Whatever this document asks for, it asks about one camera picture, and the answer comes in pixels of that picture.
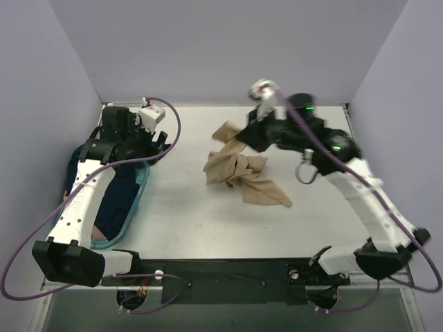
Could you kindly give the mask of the beige t shirt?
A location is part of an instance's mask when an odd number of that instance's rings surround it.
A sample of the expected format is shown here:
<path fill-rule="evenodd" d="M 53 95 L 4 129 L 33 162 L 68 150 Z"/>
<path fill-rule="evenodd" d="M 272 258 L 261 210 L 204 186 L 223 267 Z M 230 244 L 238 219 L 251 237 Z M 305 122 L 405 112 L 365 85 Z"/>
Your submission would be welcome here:
<path fill-rule="evenodd" d="M 222 142 L 224 146 L 208 155 L 203 168 L 206 184 L 223 183 L 229 188 L 238 187 L 242 192 L 243 202 L 248 204 L 283 205 L 290 208 L 290 198 L 270 178 L 262 174 L 267 158 L 243 154 L 246 144 L 236 138 L 240 131 L 239 127 L 226 121 L 212 134 L 212 139 Z"/>

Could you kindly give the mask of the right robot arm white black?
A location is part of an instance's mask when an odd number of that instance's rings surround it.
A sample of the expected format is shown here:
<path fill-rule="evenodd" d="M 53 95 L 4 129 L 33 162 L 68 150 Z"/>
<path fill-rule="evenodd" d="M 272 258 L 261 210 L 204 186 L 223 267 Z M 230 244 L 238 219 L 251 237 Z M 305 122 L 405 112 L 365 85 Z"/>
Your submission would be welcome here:
<path fill-rule="evenodd" d="M 302 161 L 314 166 L 343 195 L 368 231 L 360 246 L 322 248 L 310 260 L 311 279 L 325 283 L 333 275 L 361 271 L 382 280 L 407 265 L 431 236 L 400 215 L 350 134 L 319 118 L 314 97 L 308 93 L 287 98 L 284 118 L 276 115 L 278 99 L 273 90 L 251 93 L 250 98 L 256 107 L 248 113 L 237 139 L 257 152 L 274 145 L 302 154 Z"/>

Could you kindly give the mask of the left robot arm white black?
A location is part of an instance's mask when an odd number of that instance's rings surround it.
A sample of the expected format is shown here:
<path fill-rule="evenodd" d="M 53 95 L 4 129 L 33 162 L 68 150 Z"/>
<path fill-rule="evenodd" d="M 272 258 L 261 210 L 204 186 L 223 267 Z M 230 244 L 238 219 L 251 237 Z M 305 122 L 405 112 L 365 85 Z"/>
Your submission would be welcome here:
<path fill-rule="evenodd" d="M 127 285 L 141 280 L 143 269 L 135 263 L 135 253 L 96 252 L 92 235 L 116 173 L 163 155 L 168 135 L 157 133 L 156 126 L 164 117 L 165 109 L 149 102 L 137 111 L 112 104 L 103 108 L 100 124 L 78 155 L 71 191 L 52 217 L 53 229 L 33 245 L 32 255 L 47 280 L 89 287 L 114 275 Z"/>

